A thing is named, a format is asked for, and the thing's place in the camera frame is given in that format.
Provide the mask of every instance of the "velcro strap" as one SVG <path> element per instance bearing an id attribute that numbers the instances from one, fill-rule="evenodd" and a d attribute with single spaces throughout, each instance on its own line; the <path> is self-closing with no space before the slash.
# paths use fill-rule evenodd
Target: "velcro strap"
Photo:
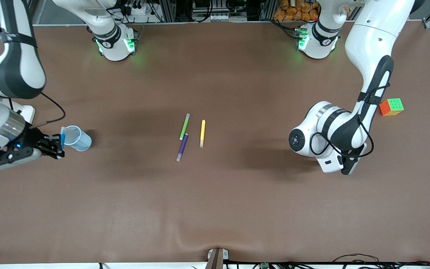
<path id="1" fill-rule="evenodd" d="M 0 39 L 3 41 L 3 43 L 17 42 L 17 43 L 24 43 L 24 44 L 29 44 L 33 47 L 37 47 L 36 39 L 32 36 L 28 36 L 25 34 L 6 33 L 3 31 L 0 33 Z"/>
<path id="2" fill-rule="evenodd" d="M 374 94 L 375 92 L 372 92 L 371 94 L 369 94 L 369 98 L 366 99 L 367 94 L 365 92 L 360 92 L 358 102 L 364 101 L 368 104 L 379 105 L 381 103 L 381 97 L 375 96 Z"/>

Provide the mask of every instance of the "green cube face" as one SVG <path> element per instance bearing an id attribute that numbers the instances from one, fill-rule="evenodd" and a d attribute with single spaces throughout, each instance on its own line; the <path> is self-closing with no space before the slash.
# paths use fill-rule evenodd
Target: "green cube face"
<path id="1" fill-rule="evenodd" d="M 402 106 L 402 102 L 400 98 L 387 99 L 389 107 L 391 111 L 402 111 L 404 107 Z"/>

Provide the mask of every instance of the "green marker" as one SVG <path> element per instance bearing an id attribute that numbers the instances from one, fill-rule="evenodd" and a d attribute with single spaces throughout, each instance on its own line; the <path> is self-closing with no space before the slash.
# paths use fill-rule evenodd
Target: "green marker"
<path id="1" fill-rule="evenodd" d="M 186 115 L 186 121 L 184 121 L 184 127 L 182 127 L 182 132 L 180 133 L 180 140 L 184 139 L 186 130 L 187 130 L 187 126 L 188 126 L 188 119 L 190 118 L 190 114 L 187 113 Z"/>

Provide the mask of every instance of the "purple marker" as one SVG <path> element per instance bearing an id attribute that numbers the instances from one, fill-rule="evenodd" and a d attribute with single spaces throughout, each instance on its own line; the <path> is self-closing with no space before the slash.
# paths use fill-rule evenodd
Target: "purple marker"
<path id="1" fill-rule="evenodd" d="M 176 160 L 177 162 L 180 162 L 180 159 L 182 159 L 182 154 L 184 153 L 187 140 L 188 140 L 188 133 L 184 135 L 184 139 L 182 140 L 182 144 L 180 145 L 179 154 L 177 155 L 177 160 Z"/>

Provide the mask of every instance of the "black round joint cap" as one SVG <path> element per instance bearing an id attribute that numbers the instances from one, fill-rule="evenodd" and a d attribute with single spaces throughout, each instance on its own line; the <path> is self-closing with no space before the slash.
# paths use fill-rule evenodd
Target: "black round joint cap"
<path id="1" fill-rule="evenodd" d="M 300 151 L 305 144 L 305 136 L 300 129 L 294 129 L 290 132 L 288 136 L 288 143 L 293 151 Z"/>

